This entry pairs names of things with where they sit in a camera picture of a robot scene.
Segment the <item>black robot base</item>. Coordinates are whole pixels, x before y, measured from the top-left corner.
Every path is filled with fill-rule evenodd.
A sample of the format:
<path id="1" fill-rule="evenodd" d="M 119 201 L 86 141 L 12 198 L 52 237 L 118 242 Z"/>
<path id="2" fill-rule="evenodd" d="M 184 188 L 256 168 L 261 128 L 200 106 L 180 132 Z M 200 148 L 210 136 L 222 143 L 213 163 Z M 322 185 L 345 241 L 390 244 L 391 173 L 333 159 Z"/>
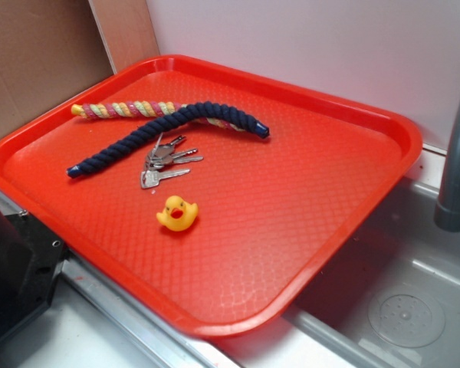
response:
<path id="1" fill-rule="evenodd" d="M 64 242 L 33 215 L 0 210 L 0 343 L 50 306 Z"/>

